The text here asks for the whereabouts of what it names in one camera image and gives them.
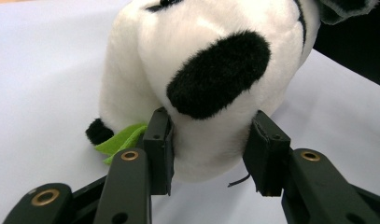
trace stuffed panda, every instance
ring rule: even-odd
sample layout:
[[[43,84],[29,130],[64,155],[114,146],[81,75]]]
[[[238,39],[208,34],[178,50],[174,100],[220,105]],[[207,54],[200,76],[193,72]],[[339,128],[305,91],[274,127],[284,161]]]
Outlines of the stuffed panda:
[[[258,110],[270,116],[308,57],[320,21],[368,13],[375,0],[133,0],[106,52],[98,145],[163,106],[175,179],[205,181],[237,164]]]

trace black paw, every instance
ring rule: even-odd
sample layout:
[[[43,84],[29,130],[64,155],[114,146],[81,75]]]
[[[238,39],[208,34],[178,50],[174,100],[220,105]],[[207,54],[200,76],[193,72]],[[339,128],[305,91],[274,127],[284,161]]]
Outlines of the black paw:
[[[107,128],[101,119],[96,119],[92,122],[87,131],[85,131],[85,134],[94,145],[104,143],[106,140],[114,136],[113,131]]]

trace white table surface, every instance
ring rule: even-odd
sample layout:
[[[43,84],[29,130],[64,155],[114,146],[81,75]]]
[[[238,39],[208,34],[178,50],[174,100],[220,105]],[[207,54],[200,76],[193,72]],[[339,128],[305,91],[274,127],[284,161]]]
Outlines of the white table surface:
[[[127,0],[0,5],[0,223],[30,189],[73,191],[105,175],[84,131],[97,118],[111,23]],[[380,195],[380,87],[313,51],[274,121],[292,147],[324,153],[352,184]],[[153,223],[286,223],[280,198],[262,198],[243,164],[202,184],[153,196]]]

